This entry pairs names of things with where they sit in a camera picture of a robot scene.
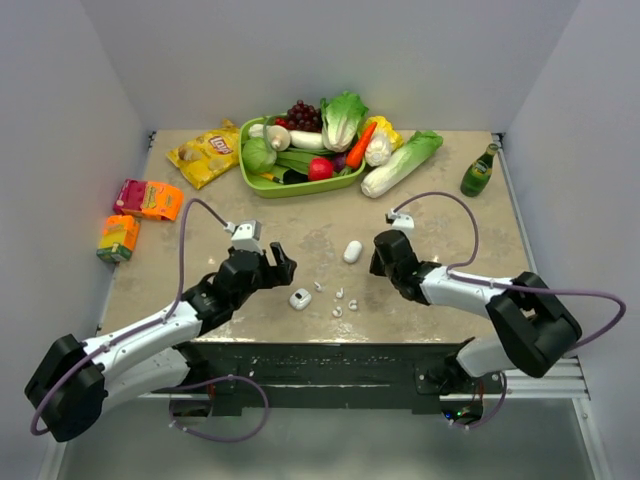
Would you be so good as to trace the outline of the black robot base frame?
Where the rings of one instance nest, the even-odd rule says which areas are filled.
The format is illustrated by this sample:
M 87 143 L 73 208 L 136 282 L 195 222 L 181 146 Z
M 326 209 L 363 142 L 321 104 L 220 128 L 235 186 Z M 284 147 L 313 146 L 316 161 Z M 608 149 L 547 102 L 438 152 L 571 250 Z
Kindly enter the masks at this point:
M 447 399 L 501 390 L 499 377 L 447 380 L 456 344 L 188 342 L 184 383 L 214 416 L 281 409 L 383 409 L 438 414 Z

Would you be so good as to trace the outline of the white oval charging case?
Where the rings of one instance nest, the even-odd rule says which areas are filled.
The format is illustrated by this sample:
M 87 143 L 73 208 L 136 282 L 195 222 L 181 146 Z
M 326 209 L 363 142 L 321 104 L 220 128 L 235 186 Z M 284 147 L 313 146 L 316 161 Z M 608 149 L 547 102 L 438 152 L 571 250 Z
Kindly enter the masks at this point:
M 356 263 L 363 251 L 363 244 L 358 240 L 350 241 L 343 252 L 343 261 L 347 264 Z

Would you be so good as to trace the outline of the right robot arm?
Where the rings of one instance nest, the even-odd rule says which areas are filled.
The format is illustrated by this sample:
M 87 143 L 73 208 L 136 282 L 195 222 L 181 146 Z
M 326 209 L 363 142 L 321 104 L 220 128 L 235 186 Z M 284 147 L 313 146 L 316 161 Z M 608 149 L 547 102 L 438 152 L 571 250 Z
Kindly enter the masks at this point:
M 484 375 L 504 370 L 541 378 L 582 336 L 577 320 L 538 275 L 459 280 L 440 263 L 420 261 L 399 230 L 374 238 L 370 273 L 388 278 L 406 300 L 451 307 L 493 325 L 493 335 L 462 342 L 423 373 L 442 395 L 469 392 Z

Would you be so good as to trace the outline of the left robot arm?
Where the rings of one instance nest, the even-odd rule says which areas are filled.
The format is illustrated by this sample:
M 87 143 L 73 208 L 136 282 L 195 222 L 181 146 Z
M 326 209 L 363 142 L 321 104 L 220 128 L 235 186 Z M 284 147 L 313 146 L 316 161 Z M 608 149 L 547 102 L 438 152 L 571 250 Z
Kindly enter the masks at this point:
M 279 243 L 270 248 L 272 261 L 265 252 L 231 248 L 216 272 L 180 289 L 168 307 L 126 328 L 84 341 L 72 334 L 56 339 L 24 389 L 35 409 L 31 434 L 50 433 L 58 442 L 78 437 L 117 398 L 109 384 L 229 322 L 255 292 L 290 285 L 296 261 Z

